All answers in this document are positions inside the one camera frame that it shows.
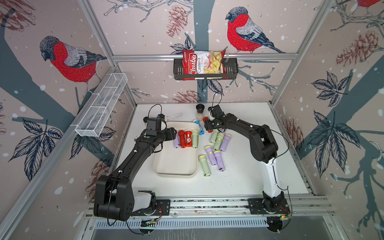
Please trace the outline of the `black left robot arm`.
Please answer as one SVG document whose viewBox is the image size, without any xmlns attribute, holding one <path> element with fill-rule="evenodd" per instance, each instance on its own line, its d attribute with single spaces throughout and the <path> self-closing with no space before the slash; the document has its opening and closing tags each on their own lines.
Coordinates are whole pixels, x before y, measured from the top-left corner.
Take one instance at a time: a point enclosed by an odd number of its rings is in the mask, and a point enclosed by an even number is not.
<svg viewBox="0 0 384 240">
<path fill-rule="evenodd" d="M 134 193 L 132 182 L 145 160 L 163 142 L 176 139 L 174 128 L 162 129 L 165 116 L 145 117 L 147 128 L 135 140 L 131 153 L 124 162 L 108 176 L 101 176 L 96 182 L 94 215 L 96 217 L 126 221 L 132 213 L 139 211 L 151 215 L 156 212 L 156 194 L 152 191 Z"/>
</svg>

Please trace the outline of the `short red flashlight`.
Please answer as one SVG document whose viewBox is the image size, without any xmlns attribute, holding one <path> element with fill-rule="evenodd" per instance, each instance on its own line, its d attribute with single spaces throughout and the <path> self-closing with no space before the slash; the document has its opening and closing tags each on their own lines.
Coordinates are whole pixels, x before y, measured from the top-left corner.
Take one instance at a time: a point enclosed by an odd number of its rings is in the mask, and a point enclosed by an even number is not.
<svg viewBox="0 0 384 240">
<path fill-rule="evenodd" d="M 193 146 L 193 144 L 192 144 L 192 131 L 191 130 L 185 131 L 185 139 L 186 139 L 186 147 L 191 148 Z"/>
</svg>

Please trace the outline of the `long red flashlight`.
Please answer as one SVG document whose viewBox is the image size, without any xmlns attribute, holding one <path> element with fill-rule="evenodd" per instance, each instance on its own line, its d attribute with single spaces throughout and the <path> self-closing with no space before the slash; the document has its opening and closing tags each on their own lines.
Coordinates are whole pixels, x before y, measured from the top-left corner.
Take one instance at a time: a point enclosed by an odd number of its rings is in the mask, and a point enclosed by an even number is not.
<svg viewBox="0 0 384 240">
<path fill-rule="evenodd" d="M 186 148 L 186 135 L 184 130 L 178 131 L 179 141 L 180 141 L 180 147 L 182 149 Z"/>
</svg>

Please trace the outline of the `red flashlight back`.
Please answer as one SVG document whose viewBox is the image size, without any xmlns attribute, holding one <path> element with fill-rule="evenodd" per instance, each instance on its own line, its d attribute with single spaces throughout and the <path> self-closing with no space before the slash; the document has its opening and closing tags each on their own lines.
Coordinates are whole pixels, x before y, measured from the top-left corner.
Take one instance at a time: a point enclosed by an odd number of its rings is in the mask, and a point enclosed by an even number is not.
<svg viewBox="0 0 384 240">
<path fill-rule="evenodd" d="M 205 130 L 208 133 L 212 133 L 213 132 L 213 128 L 212 128 L 212 122 L 211 122 L 210 118 L 209 117 L 204 117 L 203 118 L 203 122 L 204 122 Z"/>
</svg>

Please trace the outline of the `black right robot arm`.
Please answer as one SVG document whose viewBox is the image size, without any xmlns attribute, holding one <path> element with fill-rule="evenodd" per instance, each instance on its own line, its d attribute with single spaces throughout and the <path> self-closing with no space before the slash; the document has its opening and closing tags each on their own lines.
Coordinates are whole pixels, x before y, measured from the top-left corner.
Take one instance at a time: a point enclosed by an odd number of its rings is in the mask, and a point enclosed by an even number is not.
<svg viewBox="0 0 384 240">
<path fill-rule="evenodd" d="M 246 137 L 250 142 L 252 156 L 260 162 L 263 177 L 263 206 L 267 213 L 279 210 L 290 214 L 291 211 L 283 189 L 279 186 L 276 173 L 278 144 L 268 125 L 254 125 L 245 122 L 233 114 L 225 114 L 219 105 L 208 108 L 210 119 L 205 120 L 206 130 L 232 130 Z"/>
</svg>

